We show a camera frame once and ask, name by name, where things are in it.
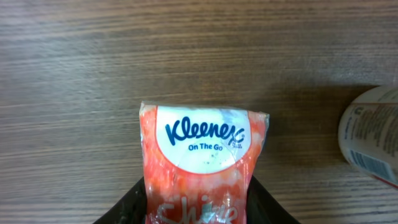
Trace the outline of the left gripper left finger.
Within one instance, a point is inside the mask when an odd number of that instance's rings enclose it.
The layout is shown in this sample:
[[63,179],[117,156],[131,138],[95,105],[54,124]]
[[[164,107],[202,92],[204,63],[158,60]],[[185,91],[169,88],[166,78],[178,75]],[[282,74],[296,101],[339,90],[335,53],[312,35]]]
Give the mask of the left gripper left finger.
[[93,224],[145,224],[147,197],[144,178]]

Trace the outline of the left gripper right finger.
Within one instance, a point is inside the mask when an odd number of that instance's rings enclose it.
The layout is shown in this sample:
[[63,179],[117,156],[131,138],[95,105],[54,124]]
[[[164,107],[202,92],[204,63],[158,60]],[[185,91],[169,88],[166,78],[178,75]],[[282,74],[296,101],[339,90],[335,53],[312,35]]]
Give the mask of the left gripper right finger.
[[246,220],[247,224],[300,224],[254,176],[248,187]]

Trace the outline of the red Kleenex tissue pack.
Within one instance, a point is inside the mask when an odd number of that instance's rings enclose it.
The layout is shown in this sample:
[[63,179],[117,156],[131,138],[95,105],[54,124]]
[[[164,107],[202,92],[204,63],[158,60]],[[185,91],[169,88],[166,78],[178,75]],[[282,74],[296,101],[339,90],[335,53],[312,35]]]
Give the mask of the red Kleenex tissue pack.
[[142,103],[139,121],[146,223],[246,223],[268,114]]

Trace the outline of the green lid white jar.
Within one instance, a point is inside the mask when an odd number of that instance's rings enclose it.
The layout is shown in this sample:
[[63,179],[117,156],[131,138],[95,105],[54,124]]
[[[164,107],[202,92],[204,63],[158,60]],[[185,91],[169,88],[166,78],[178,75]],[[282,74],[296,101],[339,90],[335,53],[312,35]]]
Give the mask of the green lid white jar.
[[378,86],[353,100],[338,127],[345,159],[360,172],[397,188],[397,87]]

